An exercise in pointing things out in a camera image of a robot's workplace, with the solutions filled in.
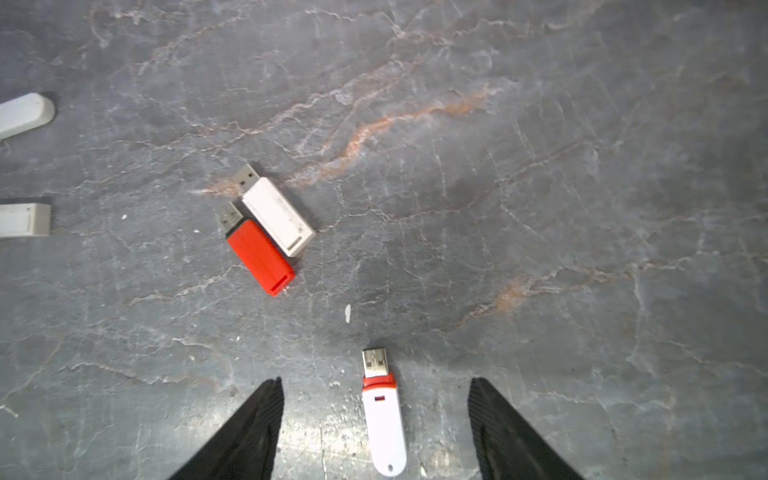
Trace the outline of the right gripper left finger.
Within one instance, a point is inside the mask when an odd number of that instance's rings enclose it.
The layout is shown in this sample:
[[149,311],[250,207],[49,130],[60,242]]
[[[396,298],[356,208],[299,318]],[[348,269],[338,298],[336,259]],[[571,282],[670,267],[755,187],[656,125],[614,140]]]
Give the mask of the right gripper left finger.
[[279,377],[263,382],[174,479],[263,479],[272,476],[284,411]]

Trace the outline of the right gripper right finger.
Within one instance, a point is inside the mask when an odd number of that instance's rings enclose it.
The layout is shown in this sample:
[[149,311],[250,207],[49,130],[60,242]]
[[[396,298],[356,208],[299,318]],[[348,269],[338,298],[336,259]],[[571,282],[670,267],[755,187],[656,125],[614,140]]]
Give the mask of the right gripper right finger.
[[471,380],[468,416],[484,479],[581,477],[485,378]]

